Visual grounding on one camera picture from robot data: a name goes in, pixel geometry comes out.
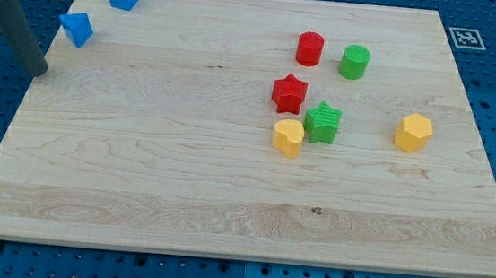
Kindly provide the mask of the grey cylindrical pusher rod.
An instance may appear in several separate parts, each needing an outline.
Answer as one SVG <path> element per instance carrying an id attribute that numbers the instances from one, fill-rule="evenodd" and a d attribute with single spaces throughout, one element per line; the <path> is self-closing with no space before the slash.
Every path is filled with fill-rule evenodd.
<path id="1" fill-rule="evenodd" d="M 19 0 L 0 0 L 0 31 L 22 71 L 29 77 L 41 76 L 48 63 L 25 16 Z"/>

